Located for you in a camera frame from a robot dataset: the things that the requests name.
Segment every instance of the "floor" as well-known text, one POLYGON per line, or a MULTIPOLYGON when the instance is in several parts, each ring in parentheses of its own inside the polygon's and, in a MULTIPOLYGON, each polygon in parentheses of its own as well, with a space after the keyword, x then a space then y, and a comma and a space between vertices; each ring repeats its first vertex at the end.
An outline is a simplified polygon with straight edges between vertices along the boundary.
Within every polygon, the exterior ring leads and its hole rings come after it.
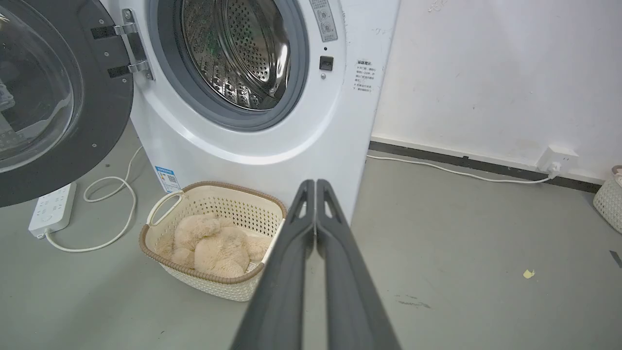
MULTIPOLYGON (((78 181, 59 243, 87 247, 116 235, 128 191, 95 204, 81 194, 95 179, 122 176, 139 145, 129 127, 78 181)), ((0 209, 0 348, 229 348, 246 304, 184 285, 138 248, 139 229, 163 195, 150 168, 145 156, 132 167, 138 210, 131 230, 96 252, 64 253, 33 238, 34 201, 0 209)), ((592 198, 369 159, 352 230, 404 349, 613 349, 622 269, 609 251, 622 253, 622 236, 592 198), (527 269, 535 271, 531 279, 523 277, 527 269)), ((326 348, 323 278, 313 255, 305 349, 326 348)))

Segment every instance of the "laundry basket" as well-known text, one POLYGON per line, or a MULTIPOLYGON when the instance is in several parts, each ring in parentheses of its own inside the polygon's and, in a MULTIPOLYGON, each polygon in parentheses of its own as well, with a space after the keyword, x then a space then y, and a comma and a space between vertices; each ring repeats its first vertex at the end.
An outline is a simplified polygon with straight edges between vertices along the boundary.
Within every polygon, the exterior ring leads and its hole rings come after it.
POLYGON ((143 253, 159 262, 176 279, 221 298, 248 301, 257 287, 286 216, 283 203, 267 194, 221 182, 198 182, 167 194, 155 204, 147 217, 147 224, 141 230, 139 245, 143 253), (177 202, 153 222, 160 206, 175 196, 179 196, 177 202), (198 272, 155 253, 162 235, 173 234, 184 217, 209 212, 232 218, 235 225, 242 229, 272 237, 262 261, 251 262, 243 276, 223 278, 198 272))
POLYGON ((594 196, 594 208, 622 234, 622 166, 615 166, 612 171, 613 178, 605 181, 594 196))

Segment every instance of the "stuffed animal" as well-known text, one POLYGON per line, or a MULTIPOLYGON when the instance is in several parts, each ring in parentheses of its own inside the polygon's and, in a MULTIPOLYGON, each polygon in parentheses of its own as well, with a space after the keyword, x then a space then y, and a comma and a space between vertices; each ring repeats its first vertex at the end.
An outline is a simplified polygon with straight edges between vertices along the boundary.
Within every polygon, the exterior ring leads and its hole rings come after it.
MULTIPOLYGON (((216 218, 215 213, 184 217, 175 229, 170 260, 181 266, 194 268, 194 250, 198 241, 204 237, 214 235, 224 226, 233 226, 233 219, 227 217, 216 218)), ((167 243, 168 238, 163 241, 163 244, 167 243)), ((162 253, 168 252, 165 246, 159 250, 163 251, 162 253)))
POLYGON ((270 241, 270 237, 248 236, 237 227, 223 227, 219 233, 199 241, 194 267, 214 276, 240 277, 250 260, 264 257, 270 241))
POLYGON ((250 260, 261 260, 270 237, 246 235, 233 219, 216 214, 183 218, 174 235, 162 236, 155 252, 174 263, 219 277, 244 275, 250 260))

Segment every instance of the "power cord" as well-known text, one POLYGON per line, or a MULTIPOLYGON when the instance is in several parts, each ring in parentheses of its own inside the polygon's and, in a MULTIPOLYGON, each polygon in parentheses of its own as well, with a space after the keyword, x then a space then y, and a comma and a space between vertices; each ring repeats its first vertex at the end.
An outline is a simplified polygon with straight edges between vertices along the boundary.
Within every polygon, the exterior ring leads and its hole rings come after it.
POLYGON ((115 236, 115 238, 109 240, 108 242, 98 245, 97 247, 92 247, 92 248, 83 248, 83 249, 70 249, 70 248, 65 248, 62 247, 60 245, 58 245, 56 242, 54 242, 52 240, 52 238, 50 238, 50 231, 49 229, 45 231, 45 238, 47 239, 48 242, 50 242, 50 244, 52 244, 54 247, 57 247, 58 249, 64 251, 64 252, 69 252, 69 253, 83 253, 83 252, 92 252, 94 250, 98 250, 98 249, 102 249, 103 247, 107 247, 109 245, 111 245, 112 243, 114 243, 115 241, 117 241, 117 239, 121 238, 121 236, 123 234, 125 234, 125 231, 128 229, 129 227, 129 223, 130 221, 132 221, 132 217, 134 216, 134 211, 136 210, 136 193, 134 193, 134 190, 132 189, 132 187, 130 187, 130 185, 128 184, 128 178, 129 178, 129 171, 132 168, 132 162, 134 161, 134 158, 136 158, 136 155, 138 154, 138 152, 140 152, 140 150, 142 149, 142 146, 138 147, 138 149, 136 150, 136 152, 134 152, 134 156, 132 156, 132 159, 130 159, 129 164, 128 164, 128 173, 125 175, 125 179, 121 179, 120 177, 117 176, 106 176, 106 177, 102 177, 99 180, 96 180, 95 182, 93 182, 92 184, 90 184, 85 190, 84 190, 84 194, 82 195, 82 198, 89 203, 94 203, 94 202, 99 202, 99 201, 103 201, 104 199, 110 198, 113 195, 115 195, 117 192, 119 192, 120 190, 123 189, 123 187, 127 187, 129 189, 129 192, 132 194, 132 209, 129 212, 129 217, 128 217, 128 221, 125 223, 125 226, 123 227, 123 230, 121 230, 119 232, 119 234, 117 236, 115 236), (112 193, 107 194, 103 197, 100 198, 96 198, 96 199, 89 199, 86 196, 86 193, 88 192, 88 190, 91 189, 91 187, 93 187, 95 184, 100 183, 101 181, 104 180, 108 180, 108 179, 115 179, 115 180, 119 180, 122 182, 122 184, 119 186, 119 188, 117 188, 116 190, 114 190, 112 193))
POLYGON ((554 163, 551 164, 551 167, 549 168, 550 169, 549 176, 547 176, 546 178, 544 178, 542 180, 536 180, 536 181, 495 180, 495 179, 487 179, 485 177, 481 177, 481 176, 477 176, 477 175, 473 175, 473 174, 469 174, 469 173, 461 173, 460 171, 449 170, 447 168, 443 168, 443 167, 438 166, 436 164, 430 164, 430 163, 426 163, 426 162, 408 161, 406 159, 390 158, 390 157, 376 157, 376 156, 370 156, 370 155, 367 155, 367 157, 373 158, 373 159, 385 160, 385 161, 398 161, 398 162, 402 162, 402 163, 427 165, 427 166, 431 166, 433 168, 437 168, 437 169, 440 169, 440 170, 443 170, 443 171, 446 171, 446 172, 452 173, 452 174, 464 175, 464 176, 472 177, 474 179, 484 180, 484 181, 488 181, 488 182, 505 182, 505 183, 510 183, 510 184, 540 184, 542 182, 545 182, 545 181, 548 181, 548 180, 551 180, 551 179, 557 177, 557 175, 559 175, 559 171, 560 171, 560 164, 558 162, 554 162, 554 163))

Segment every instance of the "white washing machine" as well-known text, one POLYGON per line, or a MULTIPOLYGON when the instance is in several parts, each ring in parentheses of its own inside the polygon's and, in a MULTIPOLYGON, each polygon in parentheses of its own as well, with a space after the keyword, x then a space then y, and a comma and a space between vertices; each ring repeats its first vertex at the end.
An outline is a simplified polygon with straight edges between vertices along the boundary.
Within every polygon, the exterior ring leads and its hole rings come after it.
POLYGON ((0 205, 75 180, 131 117, 165 191, 354 211, 399 0, 0 0, 0 205))

